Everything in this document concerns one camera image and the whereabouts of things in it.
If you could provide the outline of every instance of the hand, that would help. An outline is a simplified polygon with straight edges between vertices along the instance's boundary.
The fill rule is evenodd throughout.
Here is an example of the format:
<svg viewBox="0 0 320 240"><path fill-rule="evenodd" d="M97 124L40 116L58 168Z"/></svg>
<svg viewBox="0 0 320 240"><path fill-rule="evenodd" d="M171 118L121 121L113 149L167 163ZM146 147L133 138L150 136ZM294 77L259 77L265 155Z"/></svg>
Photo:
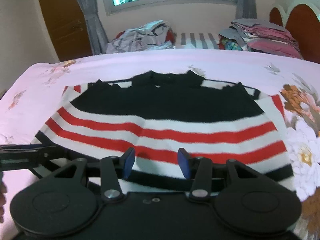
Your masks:
<svg viewBox="0 0 320 240"><path fill-rule="evenodd" d="M0 223L3 223L3 215L4 215L4 204L6 203L4 194L7 193L6 185L1 181L0 185Z"/></svg>

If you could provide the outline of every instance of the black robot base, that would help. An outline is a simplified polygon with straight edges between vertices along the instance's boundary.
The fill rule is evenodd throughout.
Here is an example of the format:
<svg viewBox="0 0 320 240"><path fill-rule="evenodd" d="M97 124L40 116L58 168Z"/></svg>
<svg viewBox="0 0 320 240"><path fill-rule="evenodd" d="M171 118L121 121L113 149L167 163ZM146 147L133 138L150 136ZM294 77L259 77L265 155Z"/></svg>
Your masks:
<svg viewBox="0 0 320 240"><path fill-rule="evenodd" d="M118 179L130 175L133 148L97 163L71 161L12 199L10 213L21 232L15 240L299 239L290 231L301 215L294 192L236 160L215 164L183 148L177 158L185 178L193 179L188 195L123 194ZM90 189L89 177L101 178L100 190ZM213 179L225 182L217 196L210 195Z"/></svg>

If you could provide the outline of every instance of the wooden door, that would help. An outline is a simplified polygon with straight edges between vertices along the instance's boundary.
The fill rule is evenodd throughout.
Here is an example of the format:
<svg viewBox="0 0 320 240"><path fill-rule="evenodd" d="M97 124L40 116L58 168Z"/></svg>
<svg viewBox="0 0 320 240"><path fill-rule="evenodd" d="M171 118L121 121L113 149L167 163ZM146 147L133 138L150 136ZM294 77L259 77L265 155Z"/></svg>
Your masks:
<svg viewBox="0 0 320 240"><path fill-rule="evenodd" d="M84 15L77 0L39 0L60 61L92 55Z"/></svg>

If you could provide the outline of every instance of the striped mattress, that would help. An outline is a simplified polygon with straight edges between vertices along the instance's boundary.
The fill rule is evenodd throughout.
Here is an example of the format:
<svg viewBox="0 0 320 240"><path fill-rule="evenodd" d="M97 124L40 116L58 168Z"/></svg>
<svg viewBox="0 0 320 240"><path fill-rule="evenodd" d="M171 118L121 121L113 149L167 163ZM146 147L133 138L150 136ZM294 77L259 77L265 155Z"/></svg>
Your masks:
<svg viewBox="0 0 320 240"><path fill-rule="evenodd" d="M175 33L175 38L177 49L219 49L218 36L212 33Z"/></svg>

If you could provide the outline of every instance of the round black disc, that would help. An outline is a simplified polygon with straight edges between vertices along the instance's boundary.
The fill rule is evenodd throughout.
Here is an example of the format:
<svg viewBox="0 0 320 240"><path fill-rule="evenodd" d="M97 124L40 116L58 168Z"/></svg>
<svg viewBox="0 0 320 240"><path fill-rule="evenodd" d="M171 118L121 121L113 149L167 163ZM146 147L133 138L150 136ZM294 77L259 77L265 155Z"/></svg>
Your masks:
<svg viewBox="0 0 320 240"><path fill-rule="evenodd" d="M11 201L11 216L23 231L47 237L65 235L97 210L95 195L80 184L64 180L42 188L30 186Z"/></svg>
<svg viewBox="0 0 320 240"><path fill-rule="evenodd" d="M301 214L295 193L259 179L241 179L225 188L216 197L214 207L225 224L249 235L282 233Z"/></svg>

